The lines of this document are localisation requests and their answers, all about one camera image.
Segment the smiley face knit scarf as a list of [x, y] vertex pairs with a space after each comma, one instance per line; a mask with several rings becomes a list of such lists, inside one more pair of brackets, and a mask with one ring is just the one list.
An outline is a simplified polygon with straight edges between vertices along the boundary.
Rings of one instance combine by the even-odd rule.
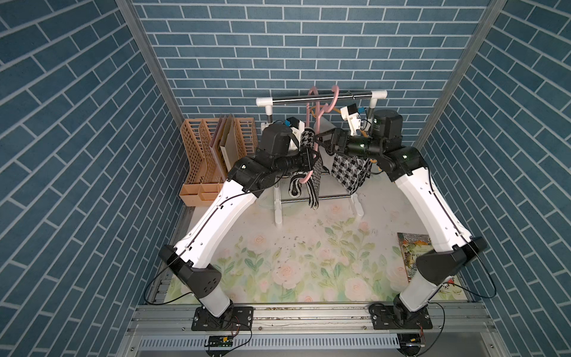
[[371, 176], [373, 163], [370, 159], [352, 156], [330, 155], [320, 147], [320, 154], [324, 168], [348, 191], [355, 193]]

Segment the pink plastic hanger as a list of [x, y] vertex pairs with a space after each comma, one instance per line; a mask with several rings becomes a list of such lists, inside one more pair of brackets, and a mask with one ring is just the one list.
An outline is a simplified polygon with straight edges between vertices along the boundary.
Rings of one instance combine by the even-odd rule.
[[[335, 105], [338, 101], [338, 97], [339, 97], [339, 93], [340, 93], [340, 88], [337, 85], [334, 85], [331, 88], [331, 91], [334, 94], [334, 97], [331, 101], [330, 104], [324, 104], [323, 106], [321, 105], [321, 101], [325, 101], [325, 100], [316, 100], [315, 101], [315, 113], [314, 113], [314, 117], [315, 117], [315, 133], [319, 134], [320, 133], [320, 129], [321, 129], [321, 118], [323, 117], [324, 114], [330, 113], [334, 108]], [[312, 88], [309, 90], [308, 95], [318, 95], [318, 88], [316, 86], [312, 86]], [[306, 126], [309, 126], [310, 124], [310, 117], [312, 117], [312, 112], [311, 112], [311, 107], [310, 107], [310, 103], [306, 104]], [[313, 146], [313, 150], [318, 152], [318, 145], [314, 144]], [[310, 178], [312, 177], [314, 171], [309, 171], [307, 173], [307, 175], [300, 180], [301, 184], [306, 184], [307, 181], [310, 180]]]

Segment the houndstooth black white scarf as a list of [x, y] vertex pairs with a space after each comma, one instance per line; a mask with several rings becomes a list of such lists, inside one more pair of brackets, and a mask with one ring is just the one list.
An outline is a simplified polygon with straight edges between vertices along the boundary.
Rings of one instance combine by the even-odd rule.
[[[311, 128], [306, 128], [302, 134], [300, 148], [314, 146], [315, 131]], [[315, 166], [314, 173], [306, 184], [301, 184], [302, 180], [307, 173], [295, 172], [291, 176], [289, 183], [288, 193], [291, 197], [299, 198], [302, 194], [302, 188], [305, 187], [307, 193], [309, 194], [309, 207], [317, 210], [319, 208], [319, 193], [321, 186], [321, 174], [323, 172], [324, 165], [322, 158], [318, 161]]]

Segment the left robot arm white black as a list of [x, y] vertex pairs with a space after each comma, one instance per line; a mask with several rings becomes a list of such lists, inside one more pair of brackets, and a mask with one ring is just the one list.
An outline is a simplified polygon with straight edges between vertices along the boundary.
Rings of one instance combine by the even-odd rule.
[[226, 314], [231, 299], [219, 284], [222, 273], [212, 264], [214, 253], [242, 213], [282, 178], [306, 175], [316, 168], [320, 154], [314, 148], [315, 131], [296, 134], [283, 122], [263, 130], [254, 154], [239, 159], [213, 204], [183, 239], [165, 245], [159, 257], [215, 318]]

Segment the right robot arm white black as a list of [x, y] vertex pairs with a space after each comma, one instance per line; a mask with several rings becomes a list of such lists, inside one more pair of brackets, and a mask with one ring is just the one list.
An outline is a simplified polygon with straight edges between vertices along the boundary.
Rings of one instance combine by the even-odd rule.
[[365, 137], [330, 129], [315, 136], [328, 154], [373, 159], [404, 193], [422, 220], [432, 250], [417, 257], [407, 287], [385, 308], [389, 324], [398, 329], [429, 328], [426, 308], [443, 284], [470, 263], [486, 246], [456, 218], [431, 178], [429, 166], [415, 147], [402, 143], [403, 117], [389, 109], [372, 111]]

